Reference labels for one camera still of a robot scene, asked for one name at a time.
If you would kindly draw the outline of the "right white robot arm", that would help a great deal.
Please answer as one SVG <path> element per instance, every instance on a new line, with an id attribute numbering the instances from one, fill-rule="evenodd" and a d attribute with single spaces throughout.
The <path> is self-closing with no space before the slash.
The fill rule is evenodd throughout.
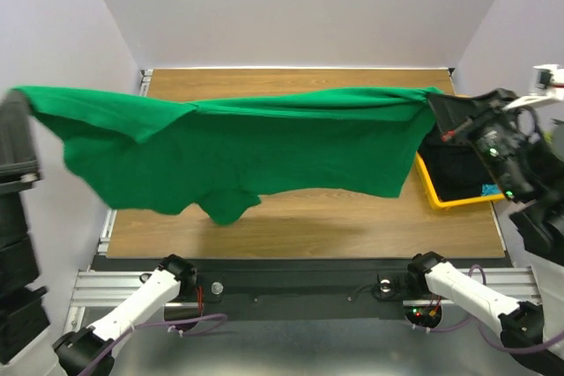
<path id="1" fill-rule="evenodd" d="M 408 292 L 433 294 L 477 323 L 494 349 L 537 375 L 563 373 L 563 126 L 547 135 L 537 107 L 560 92 L 517 97 L 498 89 L 474 97 L 428 98 L 442 141 L 469 145 L 504 197 L 523 240 L 527 269 L 458 269 L 437 253 L 418 254 Z"/>

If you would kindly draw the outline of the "green t shirt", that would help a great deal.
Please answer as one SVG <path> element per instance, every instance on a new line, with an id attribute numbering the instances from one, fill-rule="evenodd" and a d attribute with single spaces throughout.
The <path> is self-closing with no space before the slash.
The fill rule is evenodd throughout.
<path id="1" fill-rule="evenodd" d="M 230 225 L 263 196 L 307 188 L 395 198 L 435 118 L 433 87 L 349 87 L 174 102 L 25 86 L 67 169 L 110 208 Z"/>

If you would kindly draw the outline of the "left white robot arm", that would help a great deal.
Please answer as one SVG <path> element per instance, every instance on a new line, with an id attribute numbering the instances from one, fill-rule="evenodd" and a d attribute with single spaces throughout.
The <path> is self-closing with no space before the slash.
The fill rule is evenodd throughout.
<path id="1" fill-rule="evenodd" d="M 41 177 L 29 113 L 22 91 L 12 90 L 2 98 L 1 373 L 108 375 L 121 342 L 131 332 L 149 327 L 166 303 L 195 293 L 196 269 L 171 254 L 134 292 L 91 324 L 85 324 L 84 307 L 70 308 L 73 328 L 50 342 L 50 321 L 43 305 L 47 290 L 31 287 L 40 269 L 21 198 Z"/>

